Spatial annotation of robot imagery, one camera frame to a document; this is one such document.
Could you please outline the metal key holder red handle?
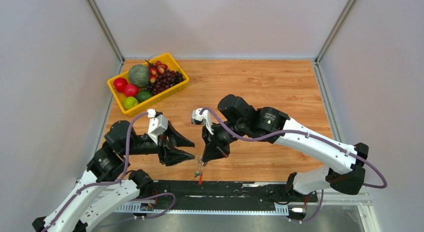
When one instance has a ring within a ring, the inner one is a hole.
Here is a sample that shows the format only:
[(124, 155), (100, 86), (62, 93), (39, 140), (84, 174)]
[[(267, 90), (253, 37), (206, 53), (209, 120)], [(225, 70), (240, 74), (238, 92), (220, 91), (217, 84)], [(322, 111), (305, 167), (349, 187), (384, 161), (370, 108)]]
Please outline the metal key holder red handle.
[(200, 177), (196, 177), (196, 179), (198, 179), (198, 184), (202, 185), (203, 184), (203, 170), (204, 170), (204, 167), (205, 167), (205, 162), (203, 161), (202, 156), (198, 157), (197, 163), (198, 163), (198, 166), (196, 168), (196, 171), (202, 172), (202, 175)]

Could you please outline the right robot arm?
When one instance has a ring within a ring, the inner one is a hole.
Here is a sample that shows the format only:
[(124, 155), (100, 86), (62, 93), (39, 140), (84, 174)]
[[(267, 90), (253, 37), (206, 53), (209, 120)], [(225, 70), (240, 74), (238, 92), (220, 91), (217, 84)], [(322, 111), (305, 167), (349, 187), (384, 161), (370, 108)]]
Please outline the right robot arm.
[(324, 166), (309, 172), (294, 172), (286, 182), (286, 196), (298, 201), (313, 191), (332, 188), (340, 193), (356, 195), (364, 184), (368, 146), (364, 143), (345, 144), (314, 132), (272, 107), (255, 109), (239, 96), (229, 94), (217, 106), (226, 118), (212, 123), (212, 112), (197, 109), (192, 122), (203, 124), (205, 148), (201, 162), (227, 158), (230, 143), (245, 141), (268, 142), (298, 150), (321, 161)]

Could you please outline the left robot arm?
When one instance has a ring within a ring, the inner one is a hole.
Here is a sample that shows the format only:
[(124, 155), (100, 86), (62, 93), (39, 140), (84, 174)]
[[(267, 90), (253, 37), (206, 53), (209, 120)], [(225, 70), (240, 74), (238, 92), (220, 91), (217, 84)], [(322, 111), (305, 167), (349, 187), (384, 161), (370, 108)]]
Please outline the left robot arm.
[(105, 142), (86, 166), (82, 177), (61, 205), (46, 217), (36, 218), (37, 232), (91, 232), (103, 219), (132, 199), (155, 199), (153, 180), (139, 169), (119, 180), (129, 168), (129, 155), (157, 154), (159, 162), (173, 166), (193, 160), (181, 147), (194, 147), (164, 116), (149, 120), (148, 132), (137, 135), (133, 122), (115, 122)]

